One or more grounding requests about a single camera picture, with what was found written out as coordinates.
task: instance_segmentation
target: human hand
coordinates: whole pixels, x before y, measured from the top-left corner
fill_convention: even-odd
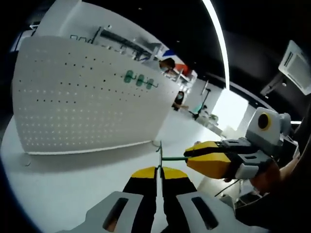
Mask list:
[[[225,182],[230,182],[231,180],[228,178],[224,179]],[[273,161],[265,172],[251,178],[250,182],[259,192],[270,192],[281,182],[280,169]]]

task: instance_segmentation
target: green wire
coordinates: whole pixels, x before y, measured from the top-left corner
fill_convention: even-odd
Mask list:
[[[182,161],[191,157],[162,157],[162,161]]]

